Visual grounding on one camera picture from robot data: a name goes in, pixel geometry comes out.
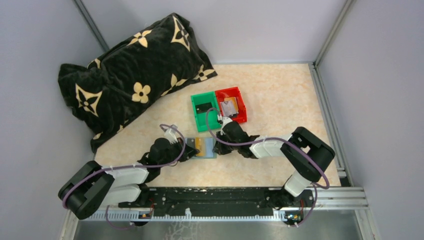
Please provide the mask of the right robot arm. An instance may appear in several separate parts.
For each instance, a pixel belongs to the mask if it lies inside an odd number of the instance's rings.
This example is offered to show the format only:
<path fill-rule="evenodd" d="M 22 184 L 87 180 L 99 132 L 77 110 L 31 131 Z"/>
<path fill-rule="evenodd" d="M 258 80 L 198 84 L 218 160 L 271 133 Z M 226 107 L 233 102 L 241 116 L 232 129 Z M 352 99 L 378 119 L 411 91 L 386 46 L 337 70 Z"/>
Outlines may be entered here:
<path fill-rule="evenodd" d="M 211 136 L 216 140 L 214 151 L 218 155 L 237 151 L 247 159 L 285 157 L 294 167 L 281 190 L 281 199 L 287 206 L 295 206 L 301 193 L 320 180 L 325 181 L 323 189 L 330 187 L 325 171 L 335 158 L 335 151 L 305 127 L 297 127 L 286 138 L 262 137 L 248 135 L 239 123 L 230 120 Z"/>

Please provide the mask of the green plastic bin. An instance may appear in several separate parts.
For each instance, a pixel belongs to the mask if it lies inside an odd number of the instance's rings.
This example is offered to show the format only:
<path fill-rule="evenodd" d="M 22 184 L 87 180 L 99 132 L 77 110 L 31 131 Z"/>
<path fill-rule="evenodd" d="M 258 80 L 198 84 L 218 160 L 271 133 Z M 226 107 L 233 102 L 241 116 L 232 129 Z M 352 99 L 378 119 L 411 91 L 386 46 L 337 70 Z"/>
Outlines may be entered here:
<path fill-rule="evenodd" d="M 191 95 L 190 99 L 196 128 L 199 133 L 208 131 L 206 120 L 211 130 L 221 128 L 221 124 L 218 122 L 218 113 L 215 110 L 210 111 L 207 115 L 209 109 L 219 108 L 214 91 Z"/>

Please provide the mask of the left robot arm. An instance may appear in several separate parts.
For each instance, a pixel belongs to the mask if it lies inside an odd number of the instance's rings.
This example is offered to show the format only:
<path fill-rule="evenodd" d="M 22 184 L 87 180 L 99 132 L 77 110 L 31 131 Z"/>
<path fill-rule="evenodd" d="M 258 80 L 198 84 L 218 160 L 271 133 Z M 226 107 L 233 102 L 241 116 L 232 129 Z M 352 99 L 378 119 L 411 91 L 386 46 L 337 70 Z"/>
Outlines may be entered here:
<path fill-rule="evenodd" d="M 134 165 L 102 167 L 96 161 L 87 162 L 58 192 L 65 208 L 84 220 L 100 207 L 150 207 L 154 197 L 147 183 L 157 178 L 164 166 L 185 162 L 200 150 L 181 138 L 171 143 L 161 137 Z"/>

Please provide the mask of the sage green card holder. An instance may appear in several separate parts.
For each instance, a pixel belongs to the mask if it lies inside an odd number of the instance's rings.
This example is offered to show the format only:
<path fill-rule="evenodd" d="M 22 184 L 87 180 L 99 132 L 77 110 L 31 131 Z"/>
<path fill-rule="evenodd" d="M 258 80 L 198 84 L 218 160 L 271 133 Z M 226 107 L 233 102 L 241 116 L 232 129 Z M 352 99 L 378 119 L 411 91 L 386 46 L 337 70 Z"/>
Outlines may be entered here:
<path fill-rule="evenodd" d="M 217 157 L 217 154 L 214 152 L 214 146 L 215 146 L 215 139 L 213 137 L 203 137 L 204 143 L 205 143 L 205 155 L 203 157 L 197 157 L 194 155 L 193 159 L 215 159 Z M 195 148 L 195 137 L 186 137 L 185 138 L 186 144 L 191 147 Z"/>

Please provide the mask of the red plastic bin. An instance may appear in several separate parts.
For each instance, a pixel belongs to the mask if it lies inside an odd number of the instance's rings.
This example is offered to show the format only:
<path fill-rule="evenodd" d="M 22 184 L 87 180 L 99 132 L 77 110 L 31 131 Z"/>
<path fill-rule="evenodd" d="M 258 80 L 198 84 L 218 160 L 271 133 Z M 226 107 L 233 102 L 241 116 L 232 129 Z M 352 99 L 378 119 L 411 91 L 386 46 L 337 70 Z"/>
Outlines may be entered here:
<path fill-rule="evenodd" d="M 220 113 L 239 124 L 248 121 L 247 108 L 237 86 L 216 90 L 215 96 Z"/>

